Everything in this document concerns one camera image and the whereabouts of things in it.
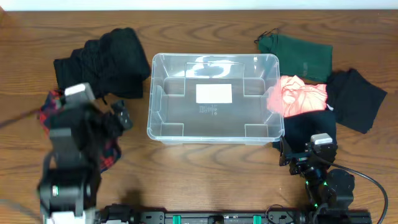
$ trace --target black folded clothing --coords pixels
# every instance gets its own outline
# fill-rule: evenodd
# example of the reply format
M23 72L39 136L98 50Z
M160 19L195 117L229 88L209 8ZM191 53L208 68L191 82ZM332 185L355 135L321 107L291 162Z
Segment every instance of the black folded clothing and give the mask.
M370 84L355 69L333 73L326 86L327 103L336 121L348 128L367 133L387 92Z
M336 120L332 111L311 111L284 118L285 139L294 152L303 152L305 143L311 141L314 134L327 133L336 141ZM273 147L280 150L280 143L274 142Z
M142 81L150 75L144 49L131 28L87 41L70 58L54 60L54 67L59 89L88 82L97 98L108 93L141 98Z

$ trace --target black fabric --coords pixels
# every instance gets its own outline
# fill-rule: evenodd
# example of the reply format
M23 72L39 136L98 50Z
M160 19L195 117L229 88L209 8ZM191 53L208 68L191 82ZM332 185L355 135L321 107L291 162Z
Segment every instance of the black fabric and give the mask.
M142 98L142 81L150 75L144 49L131 28L87 41L70 58L54 60L54 67L59 89L88 82L97 98L108 93Z
M328 79L327 103L334 108L336 121L367 133L387 92L366 81L355 69L334 72Z
M285 139L294 152L303 152L305 143L310 142L314 134L327 133L336 141L336 119L332 111L312 111L284 118ZM274 148L280 150L280 143L274 142Z

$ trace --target plaid fabric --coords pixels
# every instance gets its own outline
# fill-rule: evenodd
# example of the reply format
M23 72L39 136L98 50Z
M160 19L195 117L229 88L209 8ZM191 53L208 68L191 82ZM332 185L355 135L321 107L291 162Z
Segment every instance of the plaid fabric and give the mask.
M50 124L47 122L47 118L56 115L62 108L57 108L57 100L62 97L63 92L58 90L50 91L47 95L44 105L40 108L38 119L42 125L46 135L49 134ZM100 156L101 164L99 168L101 172L108 170L113 164L115 164L121 157L121 149L118 144L118 139L109 140L102 151Z

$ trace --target dark green drawstring bag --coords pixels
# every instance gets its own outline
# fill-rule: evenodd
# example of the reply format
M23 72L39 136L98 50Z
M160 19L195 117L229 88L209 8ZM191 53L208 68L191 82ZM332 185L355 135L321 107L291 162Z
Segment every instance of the dark green drawstring bag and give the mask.
M298 40L282 34L267 34L262 34L256 40L259 42L259 50L263 54L278 57L281 75L297 75L308 80L326 82L331 74L331 45Z

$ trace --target white wall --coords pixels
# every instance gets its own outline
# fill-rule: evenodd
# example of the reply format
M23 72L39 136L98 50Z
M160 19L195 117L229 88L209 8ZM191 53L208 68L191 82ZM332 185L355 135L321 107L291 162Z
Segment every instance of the white wall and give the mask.
M6 11L398 9L398 0L0 0Z

